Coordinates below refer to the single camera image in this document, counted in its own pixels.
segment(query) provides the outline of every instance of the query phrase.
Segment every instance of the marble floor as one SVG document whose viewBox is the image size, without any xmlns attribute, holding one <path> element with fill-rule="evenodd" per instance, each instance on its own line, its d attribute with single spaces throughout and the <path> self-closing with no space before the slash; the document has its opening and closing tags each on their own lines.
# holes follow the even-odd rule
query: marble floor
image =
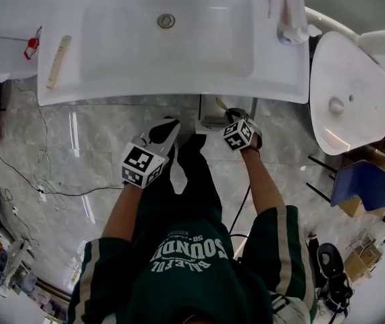
<svg viewBox="0 0 385 324">
<path fill-rule="evenodd" d="M 38 180 L 70 194 L 96 187 L 122 187 L 122 151 L 144 122 L 181 115 L 185 124 L 192 126 L 199 106 L 197 95 L 95 99 L 40 107 L 44 122 L 35 90 L 36 78 L 5 84 L 0 155 L 34 185 Z M 328 171 L 307 158 L 314 154 L 323 160 L 324 154 L 301 123 L 305 110 L 306 106 L 259 100 L 255 121 L 263 131 L 261 158 L 286 204 L 299 208 L 305 233 L 314 230 L 322 242 L 337 245 L 344 257 L 346 247 L 376 218 L 351 219 L 306 187 L 305 182 L 311 182 L 325 193 L 332 190 Z M 231 153 L 218 136 L 207 139 L 203 154 L 222 200 L 223 222 L 230 227 L 249 184 L 245 166 L 240 155 Z M 172 182 L 177 192 L 186 184 L 177 162 L 172 168 Z M 121 190 L 99 190 L 75 197 L 45 196 L 0 160 L 2 195 L 6 188 L 14 198 L 10 203 L 28 224 L 29 232 L 6 203 L 2 212 L 5 224 L 15 235 L 30 233 L 37 240 L 33 241 L 36 274 L 70 292 L 70 280 L 79 268 L 84 244 L 100 236 Z M 255 216 L 250 195 L 234 233 L 248 234 Z M 233 238 L 235 248 L 241 242 L 242 238 Z"/>
</svg>

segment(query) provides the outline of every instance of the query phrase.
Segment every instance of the person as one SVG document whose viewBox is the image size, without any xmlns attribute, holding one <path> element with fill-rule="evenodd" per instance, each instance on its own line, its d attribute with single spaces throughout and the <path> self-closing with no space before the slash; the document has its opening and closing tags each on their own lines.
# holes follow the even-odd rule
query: person
<svg viewBox="0 0 385 324">
<path fill-rule="evenodd" d="M 126 184 L 100 239 L 88 242 L 68 323 L 310 323 L 314 277 L 297 208 L 286 206 L 255 146 L 241 150 L 257 212 L 234 260 L 222 205 L 193 134 L 144 190 Z"/>
</svg>

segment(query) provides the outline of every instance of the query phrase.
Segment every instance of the black pants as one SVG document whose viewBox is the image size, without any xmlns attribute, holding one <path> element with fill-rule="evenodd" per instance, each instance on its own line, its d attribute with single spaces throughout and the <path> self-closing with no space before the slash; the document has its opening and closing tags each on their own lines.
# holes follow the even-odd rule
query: black pants
<svg viewBox="0 0 385 324">
<path fill-rule="evenodd" d="M 308 252 L 314 266 L 315 286 L 323 288 L 326 285 L 327 279 L 320 272 L 319 260 L 317 259 L 317 250 L 319 249 L 319 240 L 310 239 L 308 242 Z"/>
<path fill-rule="evenodd" d="M 207 166 L 206 159 L 200 153 L 205 139 L 206 137 L 203 135 L 193 134 L 190 140 L 179 148 L 178 162 L 188 180 L 184 192 L 179 196 L 184 203 L 203 201 L 207 205 L 212 205 L 222 211 L 221 200 L 213 184 L 211 172 Z M 170 182 L 170 168 L 173 164 L 174 147 L 172 147 L 168 156 L 170 161 L 164 168 L 163 173 L 143 191 L 143 200 L 170 199 L 177 196 Z"/>
</svg>

